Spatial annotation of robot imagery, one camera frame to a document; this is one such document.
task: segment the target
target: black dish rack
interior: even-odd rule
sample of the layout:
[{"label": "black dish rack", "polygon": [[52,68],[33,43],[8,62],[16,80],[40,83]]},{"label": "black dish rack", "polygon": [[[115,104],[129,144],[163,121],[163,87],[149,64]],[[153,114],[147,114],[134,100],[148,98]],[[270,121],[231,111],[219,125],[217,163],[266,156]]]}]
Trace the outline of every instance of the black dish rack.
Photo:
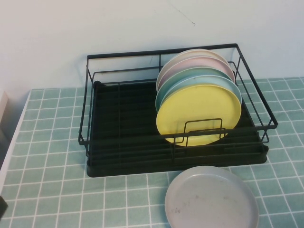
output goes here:
[{"label": "black dish rack", "polygon": [[[85,146],[87,156],[87,174],[90,177],[124,175],[145,172],[185,170],[198,165],[233,166],[264,163],[269,142],[267,130],[278,125],[268,103],[266,102],[256,80],[254,79],[240,48],[237,44],[225,44],[205,47],[208,50],[236,49],[237,64],[231,61],[232,69],[245,95],[254,110],[257,124],[253,122],[248,104],[242,102],[241,118],[234,129],[208,129],[178,134],[160,135],[156,128],[155,97],[156,79],[133,80],[124,82],[102,83],[95,79],[98,74],[121,72],[143,72],[162,68],[162,56],[180,53],[192,48],[159,51],[144,51],[116,54],[88,55],[86,65],[85,97],[81,116],[78,141]],[[144,66],[132,69],[104,70],[97,69],[93,75],[89,70],[90,61],[112,58],[156,56],[157,66]],[[240,64],[254,85],[261,103],[266,109],[269,120],[265,123],[258,113],[254,102],[240,75]],[[84,120],[87,125],[86,139],[82,136]],[[191,136],[220,134],[221,139],[203,146],[179,146],[176,138],[188,141]],[[165,138],[173,138],[169,143]]]}]

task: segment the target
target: blue plate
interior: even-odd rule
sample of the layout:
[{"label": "blue plate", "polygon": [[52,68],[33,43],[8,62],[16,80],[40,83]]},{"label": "blue plate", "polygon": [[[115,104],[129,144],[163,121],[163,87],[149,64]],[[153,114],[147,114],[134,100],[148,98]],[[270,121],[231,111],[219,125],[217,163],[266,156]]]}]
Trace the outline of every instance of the blue plate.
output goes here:
[{"label": "blue plate", "polygon": [[233,92],[237,96],[240,104],[242,104],[241,92],[238,89],[238,87],[231,80],[228,80],[221,76],[203,75],[203,76],[190,76],[190,77],[187,77],[187,78],[177,82],[176,84],[174,84],[168,90],[168,92],[165,94],[164,98],[161,101],[161,105],[166,100],[166,98],[169,97],[171,94],[173,94],[175,91],[177,91],[181,88],[184,88],[185,86],[190,86],[190,85],[194,85],[194,84],[202,84],[202,83],[218,85],[220,87],[223,87],[223,88]]},{"label": "blue plate", "polygon": [[165,81],[163,83],[163,85],[160,87],[160,89],[157,92],[156,99],[155,99],[156,110],[157,111],[159,110],[159,108],[161,107],[161,102],[162,102],[164,96],[166,95],[168,90],[174,84],[176,84],[177,82],[179,82],[183,79],[186,79],[186,78],[190,78],[190,77],[194,77],[194,76],[203,76],[203,75],[220,76],[220,77],[226,78],[229,81],[231,81],[231,78],[228,75],[226,75],[225,73],[223,73],[223,72],[221,72],[217,69],[210,68],[210,67],[194,67],[194,68],[191,68],[191,69],[183,70],[183,71],[173,75],[172,77],[168,78],[167,81]]}]

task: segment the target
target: tile countertop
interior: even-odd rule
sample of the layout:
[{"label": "tile countertop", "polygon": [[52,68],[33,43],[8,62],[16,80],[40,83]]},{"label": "tile countertop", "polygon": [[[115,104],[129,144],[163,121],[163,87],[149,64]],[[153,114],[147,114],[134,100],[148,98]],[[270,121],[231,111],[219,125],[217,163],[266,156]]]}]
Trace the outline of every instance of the tile countertop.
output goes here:
[{"label": "tile countertop", "polygon": [[[259,227],[304,227],[303,82],[258,80],[280,122],[269,131],[268,161],[226,168],[256,196]],[[254,93],[252,84],[246,86]],[[86,175],[85,151],[77,142],[83,94],[83,88],[31,91],[0,171],[1,195],[9,205],[0,227],[169,228],[164,197],[179,172]]]}]

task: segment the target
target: stack of plates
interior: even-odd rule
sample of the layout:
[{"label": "stack of plates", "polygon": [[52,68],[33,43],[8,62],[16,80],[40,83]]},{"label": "stack of plates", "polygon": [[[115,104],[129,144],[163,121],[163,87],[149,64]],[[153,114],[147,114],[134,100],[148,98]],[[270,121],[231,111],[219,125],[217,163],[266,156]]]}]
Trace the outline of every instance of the stack of plates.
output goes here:
[{"label": "stack of plates", "polygon": [[[239,121],[241,92],[228,62],[212,51],[192,49],[176,55],[160,71],[156,90],[156,125],[160,134],[219,129],[220,119],[222,128],[232,129]],[[219,134],[192,136],[188,146],[218,139]],[[177,145],[186,143],[186,139],[176,138]]]}]

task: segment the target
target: white wall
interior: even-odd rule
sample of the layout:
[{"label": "white wall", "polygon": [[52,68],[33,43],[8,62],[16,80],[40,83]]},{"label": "white wall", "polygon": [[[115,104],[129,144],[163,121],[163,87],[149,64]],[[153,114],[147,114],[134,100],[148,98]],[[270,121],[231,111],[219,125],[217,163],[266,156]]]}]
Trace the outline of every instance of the white wall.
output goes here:
[{"label": "white wall", "polygon": [[12,0],[0,7],[11,137],[29,90],[81,86],[87,54],[238,43],[255,77],[304,76],[303,0]]}]

